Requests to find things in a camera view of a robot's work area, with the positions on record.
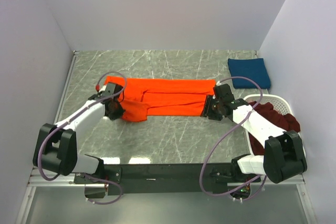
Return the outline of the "orange t shirt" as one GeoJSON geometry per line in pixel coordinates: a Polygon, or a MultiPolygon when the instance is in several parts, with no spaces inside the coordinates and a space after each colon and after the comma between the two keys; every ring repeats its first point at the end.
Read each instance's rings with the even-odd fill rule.
{"type": "Polygon", "coordinates": [[[119,102],[122,119],[143,122],[148,116],[200,116],[216,80],[128,78],[119,102]]]}

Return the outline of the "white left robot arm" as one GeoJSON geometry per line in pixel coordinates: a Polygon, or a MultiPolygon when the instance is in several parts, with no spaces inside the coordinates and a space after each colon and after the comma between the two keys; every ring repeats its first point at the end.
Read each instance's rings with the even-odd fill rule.
{"type": "Polygon", "coordinates": [[[105,176],[104,162],[101,158],[78,153],[77,141],[85,131],[107,116],[116,120],[122,116],[124,109],[118,101],[120,94],[99,92],[74,114],[57,124],[44,124],[38,134],[33,156],[42,178],[47,181],[59,175],[67,176],[79,173],[87,176],[93,183],[101,182],[105,176]]]}

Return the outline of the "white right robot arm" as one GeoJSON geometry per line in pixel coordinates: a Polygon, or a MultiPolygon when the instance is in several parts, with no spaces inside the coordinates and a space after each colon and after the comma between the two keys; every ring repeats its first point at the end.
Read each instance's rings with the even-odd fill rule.
{"type": "Polygon", "coordinates": [[[230,175],[243,181],[249,174],[266,175],[278,184],[307,171],[306,154],[299,133],[286,131],[261,116],[243,99],[215,99],[208,95],[201,116],[220,121],[230,119],[251,134],[264,154],[246,154],[232,160],[230,175]]]}

